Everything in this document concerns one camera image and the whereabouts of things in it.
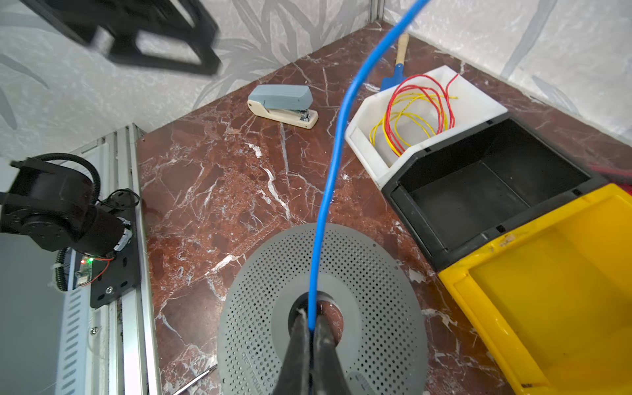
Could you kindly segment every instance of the floral wallpaper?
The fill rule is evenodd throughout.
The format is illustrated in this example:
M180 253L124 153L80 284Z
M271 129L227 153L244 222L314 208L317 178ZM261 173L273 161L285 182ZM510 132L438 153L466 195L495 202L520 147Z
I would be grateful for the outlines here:
M19 0L0 0L0 156L67 152L129 123L154 130L359 28L370 0L202 0L219 24L213 77L118 66L57 33ZM143 37L146 52L186 57Z
M414 0L386 0L397 22ZM433 0L411 34L632 145L632 2Z

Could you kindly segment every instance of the tabletop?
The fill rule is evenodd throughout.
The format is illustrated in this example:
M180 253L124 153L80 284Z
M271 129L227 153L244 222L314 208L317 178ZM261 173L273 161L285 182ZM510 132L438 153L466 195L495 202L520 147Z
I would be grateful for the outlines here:
M264 241L315 222L343 95L391 27L375 22L149 133L138 141L159 367L165 395L217 361L217 331L229 287ZM360 90L392 75L395 50ZM581 162L632 169L632 147L411 38L406 74L442 65ZM308 85L319 120L311 130L255 117L246 98L261 83ZM430 268L413 238L345 145L329 222L356 229L400 263L428 336L424 395L512 394L492 355ZM190 389L219 394L217 371Z

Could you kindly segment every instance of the white bin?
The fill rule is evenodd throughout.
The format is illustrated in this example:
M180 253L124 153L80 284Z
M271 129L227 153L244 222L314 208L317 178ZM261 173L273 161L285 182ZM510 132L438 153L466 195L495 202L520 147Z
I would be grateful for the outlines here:
M441 66L426 73L436 79L442 87L454 77L456 72L448 66ZM428 78L416 77L406 84L415 84L425 87L434 88L441 94L435 83ZM384 187L387 181L415 152L423 150L435 143L443 141L457 133L468 130L479 125L489 119L507 112L507 109L500 105L497 101L484 94L480 89L476 88L463 77L457 77L452 82L448 94L450 97L458 97L451 99L450 105L454 112L456 123L454 128L448 129L436 136L430 134L430 138L426 136L424 131L407 117L402 117L398 122L398 132L404 140L411 144L401 157L391 150L388 143L384 139L382 128L377 130L375 137L375 146L369 140L371 129L384 117L386 107L391 99L393 92L397 87L392 87L383 92L376 93L367 97L358 112L347 126L345 131L345 139L353 149L356 156L362 162L369 176L373 179L379 190ZM447 106L445 100L442 100L444 110L447 114ZM402 104L394 107L395 111L403 108ZM425 119L433 128L437 128L437 111L434 106L422 100L416 100L406 112L412 112Z

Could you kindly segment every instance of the yellow bin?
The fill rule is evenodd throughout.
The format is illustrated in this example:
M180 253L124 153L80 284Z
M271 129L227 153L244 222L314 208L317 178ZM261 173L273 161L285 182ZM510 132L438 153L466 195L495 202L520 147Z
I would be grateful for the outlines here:
M632 394L632 197L607 185L439 273L516 394Z

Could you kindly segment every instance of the gray perforated disc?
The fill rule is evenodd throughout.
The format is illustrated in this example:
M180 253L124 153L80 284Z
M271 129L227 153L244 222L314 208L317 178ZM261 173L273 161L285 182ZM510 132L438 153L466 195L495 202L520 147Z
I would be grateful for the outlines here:
M269 394L289 342L289 317L309 285L316 225L266 241L241 268L221 317L217 358L222 392ZM327 225L319 295L343 315L336 351L353 395L421 394L427 339L408 279L371 239Z

